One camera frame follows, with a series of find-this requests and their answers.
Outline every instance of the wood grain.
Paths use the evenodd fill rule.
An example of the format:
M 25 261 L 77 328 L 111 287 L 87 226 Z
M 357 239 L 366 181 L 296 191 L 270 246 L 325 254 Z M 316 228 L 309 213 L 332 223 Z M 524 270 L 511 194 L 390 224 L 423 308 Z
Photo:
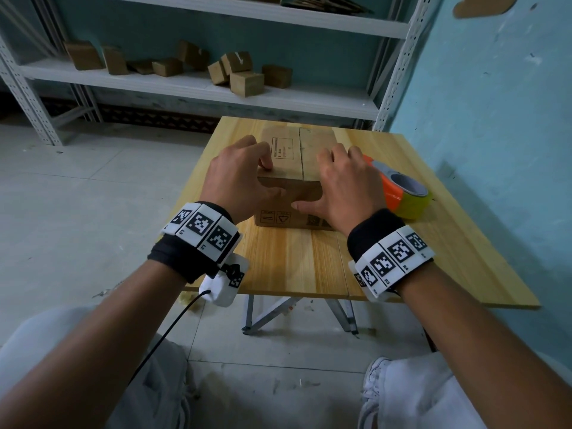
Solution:
M 223 117 L 199 159 L 174 215 L 200 195 L 212 158 L 247 134 L 259 138 L 267 126 L 316 128 L 296 123 Z M 492 247 L 445 186 L 398 134 L 333 128 L 339 143 L 355 144 L 363 153 L 423 183 L 434 200 L 411 227 L 438 253 L 435 262 L 482 303 L 493 307 L 535 308 L 540 303 Z M 366 298 L 347 267 L 346 239 L 335 232 L 258 227 L 240 223 L 244 239 L 237 252 L 251 262 L 240 293 L 322 298 Z M 188 289 L 196 289 L 200 280 Z

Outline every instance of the light gray pants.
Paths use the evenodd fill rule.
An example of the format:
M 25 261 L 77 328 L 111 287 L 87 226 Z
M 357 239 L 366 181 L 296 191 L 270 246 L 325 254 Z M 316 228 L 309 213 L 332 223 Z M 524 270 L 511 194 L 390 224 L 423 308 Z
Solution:
M 0 398 L 38 364 L 94 307 L 91 305 L 54 308 L 20 325 L 0 348 Z M 158 334 L 155 335 L 147 349 L 148 352 L 160 337 Z M 187 360 L 182 348 L 164 340 L 125 389 L 105 428 L 188 427 L 190 394 L 185 384 L 186 372 Z

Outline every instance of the metal shelf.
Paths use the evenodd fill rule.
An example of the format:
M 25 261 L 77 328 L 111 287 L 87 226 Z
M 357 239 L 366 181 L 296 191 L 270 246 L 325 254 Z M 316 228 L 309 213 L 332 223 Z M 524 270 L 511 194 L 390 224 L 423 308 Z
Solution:
M 175 77 L 158 75 L 109 75 L 107 70 L 78 71 L 69 60 L 47 58 L 21 66 L 31 79 L 60 81 L 86 86 L 118 88 L 196 100 L 213 100 L 240 105 L 325 114 L 352 119 L 375 120 L 379 109 L 364 90 L 320 85 L 298 85 L 280 89 L 265 87 L 264 93 L 249 98 L 235 95 L 227 87 L 214 86 L 206 72 Z
M 123 0 L 156 6 L 178 7 L 201 12 L 222 13 L 242 18 L 262 19 L 299 26 L 328 28 L 353 33 L 405 39 L 409 24 L 385 21 L 363 16 L 337 15 L 335 13 L 283 7 L 278 4 L 261 3 L 252 0 Z

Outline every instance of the tiled floor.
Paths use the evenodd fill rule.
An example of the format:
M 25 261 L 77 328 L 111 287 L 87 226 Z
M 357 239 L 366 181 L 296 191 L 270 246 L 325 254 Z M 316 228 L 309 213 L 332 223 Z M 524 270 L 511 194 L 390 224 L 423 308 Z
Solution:
M 53 147 L 31 128 L 0 125 L 0 345 L 42 310 L 97 303 L 138 267 L 208 141 L 124 125 L 72 130 L 68 146 Z M 404 305 L 354 304 L 352 336 L 323 300 L 305 299 L 244 336 L 243 298 L 226 309 L 200 301 L 168 336 L 189 352 L 197 427 L 353 427 L 371 360 L 429 352 Z M 255 312 L 275 300 L 259 297 Z

